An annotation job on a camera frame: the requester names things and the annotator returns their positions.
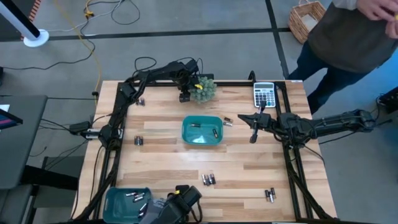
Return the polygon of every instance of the wooden table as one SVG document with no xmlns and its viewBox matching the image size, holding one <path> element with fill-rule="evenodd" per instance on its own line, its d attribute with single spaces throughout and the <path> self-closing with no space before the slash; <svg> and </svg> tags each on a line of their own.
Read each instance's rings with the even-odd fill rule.
<svg viewBox="0 0 398 224">
<path fill-rule="evenodd" d="M 96 118 L 112 113 L 117 84 L 117 81 L 103 82 Z M 311 118 L 303 83 L 286 81 L 286 86 L 292 112 L 302 118 Z M 215 98 L 204 104 L 180 103 L 179 94 L 176 87 L 147 87 L 142 96 L 146 106 L 130 106 L 116 186 L 149 187 L 154 197 L 166 198 L 176 185 L 194 185 L 203 195 L 200 203 L 204 222 L 295 220 L 281 143 L 272 134 L 259 132 L 257 143 L 250 144 L 252 131 L 237 117 L 237 114 L 257 111 L 253 105 L 252 88 L 218 87 Z M 276 118 L 275 109 L 264 112 Z M 181 138 L 182 119 L 190 114 L 226 116 L 234 120 L 234 126 L 224 127 L 224 139 L 218 146 L 191 146 Z M 108 118 L 100 119 L 95 128 L 101 128 L 107 122 Z M 143 146 L 134 145 L 137 135 L 144 137 Z M 307 146 L 320 153 L 317 141 L 311 141 Z M 87 147 L 75 216 L 90 200 L 99 147 L 99 141 L 92 141 Z M 96 166 L 94 193 L 103 156 L 104 150 Z M 301 156 L 309 191 L 325 211 L 335 217 L 322 161 L 306 149 L 301 150 Z M 202 184 L 201 175 L 210 173 L 215 175 L 217 184 L 207 187 Z M 264 195 L 264 190 L 271 187 L 277 195 L 275 203 L 267 202 Z M 305 217 L 302 194 L 297 192 Z"/>
</svg>

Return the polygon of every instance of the wicker basket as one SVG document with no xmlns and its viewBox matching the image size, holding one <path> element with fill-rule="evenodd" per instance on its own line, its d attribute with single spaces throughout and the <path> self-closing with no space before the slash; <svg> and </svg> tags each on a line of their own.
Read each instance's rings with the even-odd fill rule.
<svg viewBox="0 0 398 224">
<path fill-rule="evenodd" d="M 325 14 L 326 9 L 319 1 L 309 2 L 306 0 L 306 4 L 301 4 L 301 2 L 302 0 L 290 12 L 289 27 L 296 39 L 301 44 L 304 44 L 310 31 L 301 20 L 301 17 L 309 14 L 315 20 L 319 21 Z"/>
</svg>

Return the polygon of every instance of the black desk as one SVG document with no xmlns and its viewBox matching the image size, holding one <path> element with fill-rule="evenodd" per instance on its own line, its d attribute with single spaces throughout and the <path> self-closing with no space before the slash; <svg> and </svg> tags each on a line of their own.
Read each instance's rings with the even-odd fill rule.
<svg viewBox="0 0 398 224">
<path fill-rule="evenodd" d="M 24 120 L 0 132 L 0 189 L 37 184 L 76 190 L 76 177 L 26 165 L 46 102 L 46 96 L 0 97 L 0 105 L 10 105 L 9 112 Z"/>
</svg>

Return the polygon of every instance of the person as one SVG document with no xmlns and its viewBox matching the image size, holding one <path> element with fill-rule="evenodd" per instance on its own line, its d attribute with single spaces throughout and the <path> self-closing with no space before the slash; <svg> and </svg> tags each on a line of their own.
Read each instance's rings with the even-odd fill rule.
<svg viewBox="0 0 398 224">
<path fill-rule="evenodd" d="M 398 0 L 333 0 L 310 31 L 289 80 L 327 73 L 308 96 L 311 114 L 336 91 L 387 61 L 398 46 Z"/>
</svg>

